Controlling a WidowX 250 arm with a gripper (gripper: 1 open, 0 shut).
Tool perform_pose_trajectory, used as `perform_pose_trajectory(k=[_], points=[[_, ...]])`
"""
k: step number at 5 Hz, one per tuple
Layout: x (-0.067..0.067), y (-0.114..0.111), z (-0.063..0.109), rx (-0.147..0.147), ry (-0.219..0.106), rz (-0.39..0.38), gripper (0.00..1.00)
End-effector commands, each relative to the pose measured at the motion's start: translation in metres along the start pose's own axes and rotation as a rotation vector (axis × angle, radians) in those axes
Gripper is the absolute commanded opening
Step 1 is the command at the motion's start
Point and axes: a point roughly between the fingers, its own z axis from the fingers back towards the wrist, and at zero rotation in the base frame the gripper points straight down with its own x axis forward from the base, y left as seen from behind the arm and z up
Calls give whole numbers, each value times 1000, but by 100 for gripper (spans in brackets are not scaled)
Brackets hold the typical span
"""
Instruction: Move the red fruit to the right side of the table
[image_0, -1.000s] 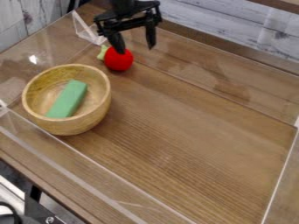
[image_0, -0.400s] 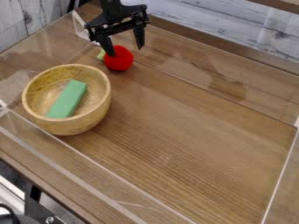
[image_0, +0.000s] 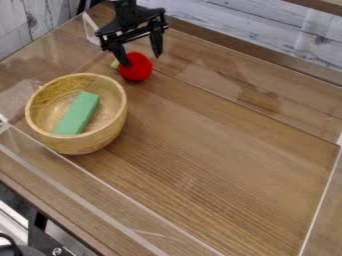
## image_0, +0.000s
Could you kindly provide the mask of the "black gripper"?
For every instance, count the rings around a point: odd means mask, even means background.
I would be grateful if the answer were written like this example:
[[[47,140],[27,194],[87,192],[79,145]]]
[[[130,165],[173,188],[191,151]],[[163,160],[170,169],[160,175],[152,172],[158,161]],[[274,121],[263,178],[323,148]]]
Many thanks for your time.
[[[99,28],[95,35],[100,39],[100,47],[110,49],[119,63],[130,67],[124,43],[148,36],[155,57],[163,53],[163,33],[168,28],[166,9],[140,6],[136,0],[118,0],[112,5],[115,17]]]

